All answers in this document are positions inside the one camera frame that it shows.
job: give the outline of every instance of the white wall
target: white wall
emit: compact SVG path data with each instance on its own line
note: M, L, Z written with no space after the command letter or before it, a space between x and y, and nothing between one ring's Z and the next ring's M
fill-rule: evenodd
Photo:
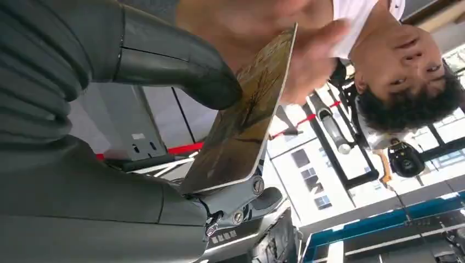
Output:
M433 37L445 54L465 43L465 22L447 24L433 32Z

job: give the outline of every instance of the man's hand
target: man's hand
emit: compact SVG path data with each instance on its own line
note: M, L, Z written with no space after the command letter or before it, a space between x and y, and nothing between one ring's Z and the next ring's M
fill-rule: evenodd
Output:
M325 85L336 68L331 50L345 36L347 27L339 20L317 31L298 32L281 102L302 105L309 94Z
M274 37L308 13L312 0L181 0L177 24L209 41L233 71L251 62ZM284 103L305 103L334 70L332 47L347 25L335 21L321 29L301 29L281 98Z

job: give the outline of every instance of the person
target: person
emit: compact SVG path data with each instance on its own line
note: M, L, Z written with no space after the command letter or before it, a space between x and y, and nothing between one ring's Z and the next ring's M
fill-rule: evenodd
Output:
M211 42L233 70L299 22L282 102L305 103L334 70L355 67L359 110L381 132L415 129L458 108L462 88L426 31L399 23L405 0L181 0L177 25Z

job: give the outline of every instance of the curly black hair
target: curly black hair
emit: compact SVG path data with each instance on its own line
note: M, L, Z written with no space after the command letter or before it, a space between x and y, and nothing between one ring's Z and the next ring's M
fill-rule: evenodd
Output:
M380 132L422 128L452 114L463 100L463 87L449 70L446 70L445 83L444 91L433 98L423 89L414 98L406 94L396 96L389 105L368 88L359 95L359 111L368 126Z

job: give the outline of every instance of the bolt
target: bolt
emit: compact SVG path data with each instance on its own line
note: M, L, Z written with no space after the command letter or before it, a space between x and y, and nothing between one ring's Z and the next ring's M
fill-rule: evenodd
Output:
M260 195L263 192L264 184L262 178L258 178L254 183L253 183L253 190L255 194Z
M211 237L213 234L215 234L217 229L218 229L218 224L214 224L213 226L209 227L206 231L207 237Z
M242 213L242 211L237 211L236 214L234 214L234 217L232 218L232 222L234 223L234 225L238 225L242 223L243 218L244 214Z

